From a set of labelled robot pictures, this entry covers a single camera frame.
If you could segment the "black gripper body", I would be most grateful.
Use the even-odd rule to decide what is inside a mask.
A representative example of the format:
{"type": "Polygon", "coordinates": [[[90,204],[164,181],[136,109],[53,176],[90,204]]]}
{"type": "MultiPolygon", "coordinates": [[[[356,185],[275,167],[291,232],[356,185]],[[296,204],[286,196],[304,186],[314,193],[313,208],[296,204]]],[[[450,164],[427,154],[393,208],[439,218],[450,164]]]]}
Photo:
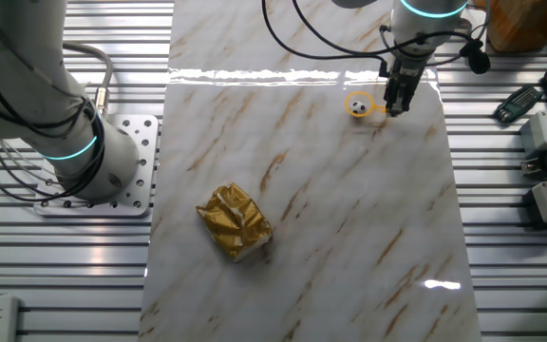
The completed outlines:
{"type": "Polygon", "coordinates": [[[421,80],[426,59],[397,56],[393,64],[386,85],[386,98],[411,98],[421,80]]]}

